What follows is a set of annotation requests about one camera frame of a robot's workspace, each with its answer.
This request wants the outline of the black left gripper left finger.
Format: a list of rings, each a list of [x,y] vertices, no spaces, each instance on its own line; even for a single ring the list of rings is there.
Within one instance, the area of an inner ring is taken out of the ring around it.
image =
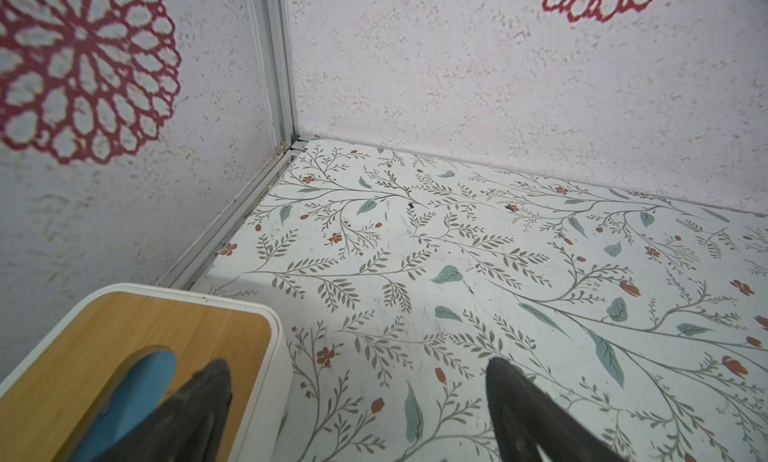
[[[214,359],[96,459],[214,461],[232,398],[229,365]]]

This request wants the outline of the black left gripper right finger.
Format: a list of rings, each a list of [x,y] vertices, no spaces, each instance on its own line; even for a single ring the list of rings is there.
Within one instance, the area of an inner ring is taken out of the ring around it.
[[[489,360],[485,388],[502,461],[622,459],[507,360]]]

